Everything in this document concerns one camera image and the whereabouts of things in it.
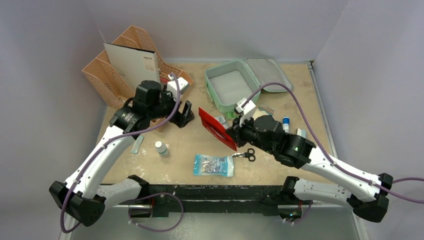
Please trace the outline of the red first aid pouch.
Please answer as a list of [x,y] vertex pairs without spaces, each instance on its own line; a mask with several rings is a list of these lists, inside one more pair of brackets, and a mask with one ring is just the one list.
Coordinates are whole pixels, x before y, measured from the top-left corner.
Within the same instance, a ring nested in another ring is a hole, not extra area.
[[237,145],[235,141],[226,133],[226,128],[208,112],[201,107],[198,108],[198,115],[202,126],[208,130],[215,138],[225,144],[230,149],[236,151]]

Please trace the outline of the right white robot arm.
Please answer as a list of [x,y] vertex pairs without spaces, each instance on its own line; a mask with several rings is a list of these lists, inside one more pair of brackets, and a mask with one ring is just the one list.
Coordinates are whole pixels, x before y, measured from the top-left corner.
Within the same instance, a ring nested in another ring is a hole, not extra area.
[[393,183],[391,175],[367,173],[333,156],[326,156],[312,141],[285,132],[282,123],[270,115],[244,122],[236,118],[225,132],[237,147],[250,144],[274,156],[286,167],[311,172],[331,181],[327,184],[288,176],[280,191],[284,202],[331,203],[350,208],[356,216],[373,223],[380,223],[386,215],[388,194],[376,185],[390,189]]

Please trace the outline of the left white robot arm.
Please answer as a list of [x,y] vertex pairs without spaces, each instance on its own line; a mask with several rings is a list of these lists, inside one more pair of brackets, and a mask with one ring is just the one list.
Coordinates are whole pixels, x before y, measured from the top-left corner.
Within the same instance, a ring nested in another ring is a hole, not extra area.
[[151,127],[151,121],[164,118],[183,128],[194,119],[192,104],[186,101],[182,112],[181,98],[190,84],[179,77],[165,86],[154,80],[144,80],[136,88],[135,96],[118,109],[83,164],[65,181],[54,181],[49,192],[61,216],[74,218],[78,225],[89,227],[97,222],[105,210],[126,201],[138,205],[149,199],[149,183],[131,175],[112,185],[102,186],[106,174],[121,154],[141,135],[161,126]]

